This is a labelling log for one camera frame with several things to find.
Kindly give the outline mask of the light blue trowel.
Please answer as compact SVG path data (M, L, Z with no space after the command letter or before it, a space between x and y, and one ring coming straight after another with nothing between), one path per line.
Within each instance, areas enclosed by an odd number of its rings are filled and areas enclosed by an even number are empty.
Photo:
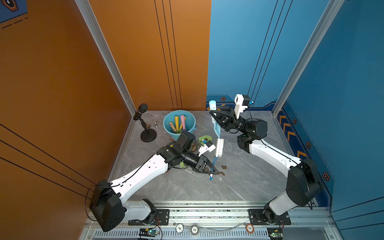
M217 102L215 100L209 101L209 109L210 109L210 114L211 114L211 111L216 111L217 110ZM215 132L216 136L220 139L221 138L221 127L216 122L216 120L213 117L213 115L211 115L211 118L212 118L214 132Z

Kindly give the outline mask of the white cleaning brush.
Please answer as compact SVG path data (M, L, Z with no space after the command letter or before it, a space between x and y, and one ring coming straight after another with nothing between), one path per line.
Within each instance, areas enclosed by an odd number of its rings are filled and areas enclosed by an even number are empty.
M213 161L213 166L216 164L217 159L223 155L223 148L224 148L224 139L221 139L221 138L217 139L217 144L215 145L215 148L213 144L209 147L209 152L212 152L213 150L215 150L215 158Z

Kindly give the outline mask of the green trowel yellow blue handle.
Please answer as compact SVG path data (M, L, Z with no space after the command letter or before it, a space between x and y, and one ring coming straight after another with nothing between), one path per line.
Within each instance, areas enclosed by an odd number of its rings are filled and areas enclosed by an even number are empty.
M186 130L186 118L186 116L180 116L180 126L178 130L179 134Z

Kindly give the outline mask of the purple trowel pink handle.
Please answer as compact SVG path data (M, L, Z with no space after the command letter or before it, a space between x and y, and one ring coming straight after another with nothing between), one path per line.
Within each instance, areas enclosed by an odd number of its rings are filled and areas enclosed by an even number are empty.
M180 130L184 131L186 129L186 116L181 115L180 116L181 124L180 124Z

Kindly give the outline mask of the lime trowel yellow handle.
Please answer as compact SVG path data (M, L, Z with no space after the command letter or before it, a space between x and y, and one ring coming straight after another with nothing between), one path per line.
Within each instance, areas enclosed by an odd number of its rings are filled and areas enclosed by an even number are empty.
M177 130L177 132L179 131L179 126L180 126L180 123L179 123L179 116L175 116L174 117L174 119L175 119L175 127L176 127L176 130Z

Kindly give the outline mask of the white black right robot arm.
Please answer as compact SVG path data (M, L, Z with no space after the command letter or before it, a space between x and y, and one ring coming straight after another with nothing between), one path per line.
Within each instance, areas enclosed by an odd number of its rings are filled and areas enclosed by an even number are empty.
M236 115L232 107L209 111L215 122L226 132L240 132L238 146L245 152L261 158L275 167L287 178L286 190L269 201L263 211L263 220L275 224L280 216L296 207L304 207L320 194L324 185L316 163L289 155L268 144L264 138L268 133L266 121L255 118L244 119Z

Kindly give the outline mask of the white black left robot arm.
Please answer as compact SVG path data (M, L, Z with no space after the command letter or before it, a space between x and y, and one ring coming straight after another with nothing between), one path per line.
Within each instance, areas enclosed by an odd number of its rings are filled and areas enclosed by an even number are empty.
M157 208L148 199L130 201L130 197L152 179L183 163L194 172L217 175L219 171L204 156L217 147L207 141L195 154L191 150L196 137L187 132L160 148L141 166L111 182L102 180L95 185L89 209L104 232L109 232L125 221L139 221L145 225L157 225Z

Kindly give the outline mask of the light blue plastic bucket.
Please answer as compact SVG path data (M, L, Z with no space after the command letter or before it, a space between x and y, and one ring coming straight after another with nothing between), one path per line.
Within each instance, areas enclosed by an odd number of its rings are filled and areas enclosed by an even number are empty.
M172 139L177 140L181 133L193 133L197 127L197 122L191 112L177 110L165 115L163 127Z

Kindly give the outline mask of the black microphone on stand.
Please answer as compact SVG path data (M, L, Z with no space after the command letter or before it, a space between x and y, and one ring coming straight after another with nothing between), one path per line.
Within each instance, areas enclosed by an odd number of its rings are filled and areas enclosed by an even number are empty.
M148 128L145 121L142 119L142 114L144 114L148 110L147 104L139 105L136 113L133 116L134 121L140 121L144 130L141 133L141 140L145 143L152 142L157 137L157 132L154 129Z

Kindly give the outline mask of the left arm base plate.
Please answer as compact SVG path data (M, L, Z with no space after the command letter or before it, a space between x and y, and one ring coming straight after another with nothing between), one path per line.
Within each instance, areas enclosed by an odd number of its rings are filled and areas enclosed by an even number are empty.
M128 221L129 226L167 226L170 219L170 210L169 209L157 209L156 212L151 212L150 215L144 219L140 220L131 220Z

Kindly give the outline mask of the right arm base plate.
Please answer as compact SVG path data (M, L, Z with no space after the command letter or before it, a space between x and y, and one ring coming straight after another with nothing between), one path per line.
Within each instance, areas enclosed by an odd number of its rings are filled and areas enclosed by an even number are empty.
M271 210L266 209L249 209L249 220L252 225L280 225L289 226L292 224L288 212L278 216Z

